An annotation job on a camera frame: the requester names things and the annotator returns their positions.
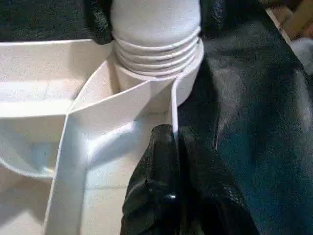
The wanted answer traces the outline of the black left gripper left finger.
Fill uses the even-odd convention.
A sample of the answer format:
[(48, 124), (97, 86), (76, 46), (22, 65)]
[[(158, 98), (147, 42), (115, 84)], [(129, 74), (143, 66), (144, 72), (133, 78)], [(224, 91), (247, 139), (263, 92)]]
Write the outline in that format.
[(179, 234), (179, 159), (172, 126), (154, 127), (122, 206), (122, 235)]

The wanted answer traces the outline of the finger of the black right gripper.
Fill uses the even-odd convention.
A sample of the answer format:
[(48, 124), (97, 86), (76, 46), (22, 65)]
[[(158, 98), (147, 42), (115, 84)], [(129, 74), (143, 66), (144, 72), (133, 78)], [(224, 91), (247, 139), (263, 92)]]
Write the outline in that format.
[(92, 39), (99, 45), (112, 41), (110, 20), (112, 0), (84, 0), (85, 24)]
[(201, 36), (212, 38), (241, 25), (245, 19), (244, 0), (201, 0)]

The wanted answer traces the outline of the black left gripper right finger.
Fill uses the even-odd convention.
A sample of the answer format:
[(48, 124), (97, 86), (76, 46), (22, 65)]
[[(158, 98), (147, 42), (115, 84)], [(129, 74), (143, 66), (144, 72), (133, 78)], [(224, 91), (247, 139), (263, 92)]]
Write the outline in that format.
[(257, 235), (234, 177), (191, 127), (179, 130), (179, 156), (190, 235)]

